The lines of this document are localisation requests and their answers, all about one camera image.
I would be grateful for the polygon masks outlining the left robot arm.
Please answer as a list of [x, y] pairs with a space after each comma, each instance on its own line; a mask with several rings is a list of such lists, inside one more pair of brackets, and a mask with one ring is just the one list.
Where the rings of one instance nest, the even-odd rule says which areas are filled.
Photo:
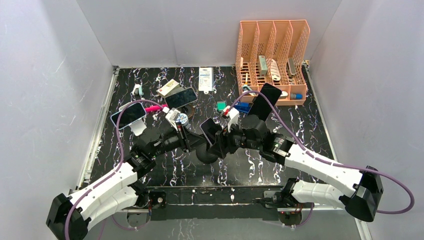
[[47, 215], [47, 227], [58, 240], [82, 240], [108, 216], [131, 206], [144, 208], [150, 198], [140, 179], [156, 166], [156, 157], [175, 149], [189, 153], [207, 143], [203, 134], [181, 125], [164, 132], [147, 128], [122, 164], [81, 190], [57, 195]]

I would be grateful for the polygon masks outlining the purple smartphone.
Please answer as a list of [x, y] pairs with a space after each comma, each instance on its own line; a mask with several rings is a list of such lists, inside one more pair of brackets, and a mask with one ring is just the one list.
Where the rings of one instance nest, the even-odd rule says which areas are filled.
[[210, 146], [219, 144], [220, 133], [223, 130], [220, 124], [215, 123], [212, 118], [208, 118], [200, 124], [200, 129]]

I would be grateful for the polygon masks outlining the black phone stand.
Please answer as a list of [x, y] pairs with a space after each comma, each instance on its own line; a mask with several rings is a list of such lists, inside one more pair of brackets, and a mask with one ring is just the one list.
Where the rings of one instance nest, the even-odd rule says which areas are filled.
[[218, 160], [218, 156], [208, 153], [206, 148], [198, 148], [195, 151], [197, 159], [203, 164], [213, 164]]

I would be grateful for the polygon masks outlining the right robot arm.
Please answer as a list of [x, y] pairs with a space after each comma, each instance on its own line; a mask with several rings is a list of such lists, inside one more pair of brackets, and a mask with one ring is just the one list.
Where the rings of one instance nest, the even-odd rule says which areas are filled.
[[288, 207], [298, 203], [318, 203], [345, 209], [351, 216], [373, 222], [383, 195], [383, 185], [376, 169], [351, 169], [317, 153], [303, 150], [293, 138], [270, 132], [266, 123], [256, 115], [249, 115], [238, 125], [232, 119], [223, 128], [211, 118], [201, 125], [207, 141], [206, 152], [224, 159], [238, 149], [258, 150], [269, 162], [298, 169], [322, 180], [311, 183], [288, 180], [283, 190], [274, 197]]

